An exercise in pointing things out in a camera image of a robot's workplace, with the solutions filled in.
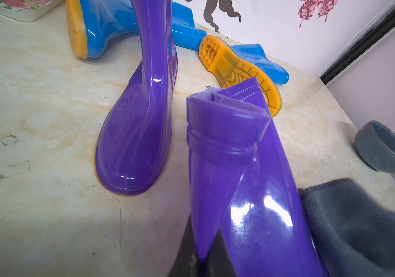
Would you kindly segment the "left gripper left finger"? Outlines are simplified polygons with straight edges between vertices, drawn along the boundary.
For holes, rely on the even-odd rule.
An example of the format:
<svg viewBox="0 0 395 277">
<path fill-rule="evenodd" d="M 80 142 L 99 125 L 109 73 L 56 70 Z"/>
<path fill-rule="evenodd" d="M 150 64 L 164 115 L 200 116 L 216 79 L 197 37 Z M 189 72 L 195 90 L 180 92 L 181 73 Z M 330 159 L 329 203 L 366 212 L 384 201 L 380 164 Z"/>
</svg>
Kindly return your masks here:
<svg viewBox="0 0 395 277">
<path fill-rule="evenodd" d="M 168 277 L 199 277 L 200 264 L 196 255 L 191 216 L 189 216 L 176 259 Z"/>
</svg>

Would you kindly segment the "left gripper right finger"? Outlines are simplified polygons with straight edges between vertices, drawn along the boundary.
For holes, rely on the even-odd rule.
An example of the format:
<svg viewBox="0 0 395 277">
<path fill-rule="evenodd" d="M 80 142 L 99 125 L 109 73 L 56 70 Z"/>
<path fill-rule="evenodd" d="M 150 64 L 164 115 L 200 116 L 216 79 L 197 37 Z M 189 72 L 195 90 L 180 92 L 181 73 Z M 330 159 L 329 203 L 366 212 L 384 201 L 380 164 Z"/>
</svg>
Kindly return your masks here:
<svg viewBox="0 0 395 277">
<path fill-rule="evenodd" d="M 210 247 L 206 262 L 207 277 L 238 277 L 232 264 L 221 229 Z"/>
</svg>

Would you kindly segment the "purple boot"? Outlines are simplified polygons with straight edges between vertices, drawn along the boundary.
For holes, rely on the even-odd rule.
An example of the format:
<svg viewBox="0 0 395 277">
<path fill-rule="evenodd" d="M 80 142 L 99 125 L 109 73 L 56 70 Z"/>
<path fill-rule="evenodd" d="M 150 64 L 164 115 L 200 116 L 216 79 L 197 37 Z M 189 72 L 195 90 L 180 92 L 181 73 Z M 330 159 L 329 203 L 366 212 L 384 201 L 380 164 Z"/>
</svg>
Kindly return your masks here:
<svg viewBox="0 0 395 277">
<path fill-rule="evenodd" d="M 173 131 L 178 59 L 172 1 L 133 1 L 142 61 L 109 112 L 95 149 L 95 172 L 109 191 L 126 196 L 149 190 L 161 175 Z"/>
<path fill-rule="evenodd" d="M 221 229 L 238 277 L 325 277 L 256 78 L 187 98 L 191 221 L 206 271 Z"/>
</svg>

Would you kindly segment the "grey cloth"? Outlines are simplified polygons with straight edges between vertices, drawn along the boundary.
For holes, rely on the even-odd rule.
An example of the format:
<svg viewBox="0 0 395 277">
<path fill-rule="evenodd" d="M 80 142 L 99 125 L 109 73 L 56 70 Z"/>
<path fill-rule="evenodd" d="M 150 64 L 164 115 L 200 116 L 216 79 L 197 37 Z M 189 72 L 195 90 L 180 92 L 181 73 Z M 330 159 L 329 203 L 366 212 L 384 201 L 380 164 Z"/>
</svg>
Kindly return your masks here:
<svg viewBox="0 0 395 277">
<path fill-rule="evenodd" d="M 354 180 L 299 189 L 322 263 L 331 277 L 395 277 L 395 213 Z"/>
</svg>

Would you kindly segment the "blue boot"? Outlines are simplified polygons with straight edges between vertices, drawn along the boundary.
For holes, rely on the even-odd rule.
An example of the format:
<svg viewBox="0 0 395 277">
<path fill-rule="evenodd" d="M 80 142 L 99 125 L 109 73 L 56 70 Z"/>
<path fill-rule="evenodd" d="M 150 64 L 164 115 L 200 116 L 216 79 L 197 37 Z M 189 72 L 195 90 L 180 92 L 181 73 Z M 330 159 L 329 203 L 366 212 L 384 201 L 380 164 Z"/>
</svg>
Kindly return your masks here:
<svg viewBox="0 0 395 277">
<path fill-rule="evenodd" d="M 199 58 L 222 88 L 256 78 L 272 116 L 283 105 L 277 85 L 289 81 L 289 73 L 270 61 L 259 44 L 230 46 L 217 36 L 207 35 L 199 46 Z"/>
<path fill-rule="evenodd" d="M 68 35 L 73 54 L 100 56 L 107 43 L 123 34 L 139 33 L 131 1 L 66 2 Z M 192 10 L 172 3 L 172 36 L 176 46 L 197 51 L 207 32 L 196 28 Z"/>
</svg>

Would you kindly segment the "grey-blue bowl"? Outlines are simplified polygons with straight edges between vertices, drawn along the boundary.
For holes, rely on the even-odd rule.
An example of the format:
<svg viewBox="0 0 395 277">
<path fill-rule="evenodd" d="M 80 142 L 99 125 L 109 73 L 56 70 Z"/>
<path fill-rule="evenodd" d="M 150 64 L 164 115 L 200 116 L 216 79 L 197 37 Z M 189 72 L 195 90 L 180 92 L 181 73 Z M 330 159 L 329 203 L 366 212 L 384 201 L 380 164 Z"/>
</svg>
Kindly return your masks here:
<svg viewBox="0 0 395 277">
<path fill-rule="evenodd" d="M 395 133 L 372 120 L 358 130 L 355 141 L 358 155 L 373 169 L 395 174 Z"/>
</svg>

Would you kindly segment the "floral square tray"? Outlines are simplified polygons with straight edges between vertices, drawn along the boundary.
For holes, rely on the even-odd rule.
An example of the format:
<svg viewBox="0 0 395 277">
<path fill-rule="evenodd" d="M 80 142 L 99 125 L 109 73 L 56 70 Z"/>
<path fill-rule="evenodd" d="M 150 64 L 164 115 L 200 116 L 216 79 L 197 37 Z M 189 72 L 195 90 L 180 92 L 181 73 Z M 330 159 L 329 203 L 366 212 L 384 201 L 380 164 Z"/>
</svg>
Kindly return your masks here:
<svg viewBox="0 0 395 277">
<path fill-rule="evenodd" d="M 64 0 L 0 0 L 0 15 L 22 22 L 34 22 Z"/>
</svg>

